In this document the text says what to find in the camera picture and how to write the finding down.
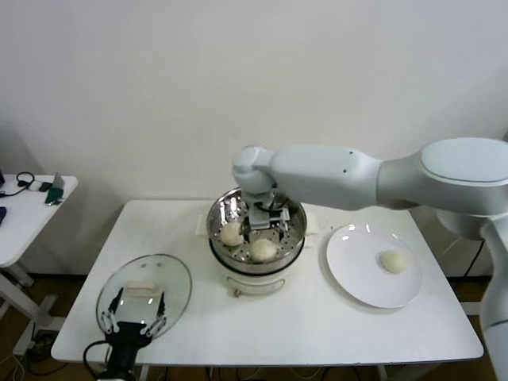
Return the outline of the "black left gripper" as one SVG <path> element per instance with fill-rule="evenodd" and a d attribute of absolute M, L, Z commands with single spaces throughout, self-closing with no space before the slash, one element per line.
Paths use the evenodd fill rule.
<path fill-rule="evenodd" d="M 152 342 L 151 333 L 159 333 L 166 325 L 166 303 L 162 292 L 149 304 L 148 315 L 144 323 L 117 322 L 116 312 L 122 301 L 121 288 L 101 312 L 101 322 L 106 334 L 106 342 L 111 346 L 107 373 L 133 373 L 137 353 Z"/>

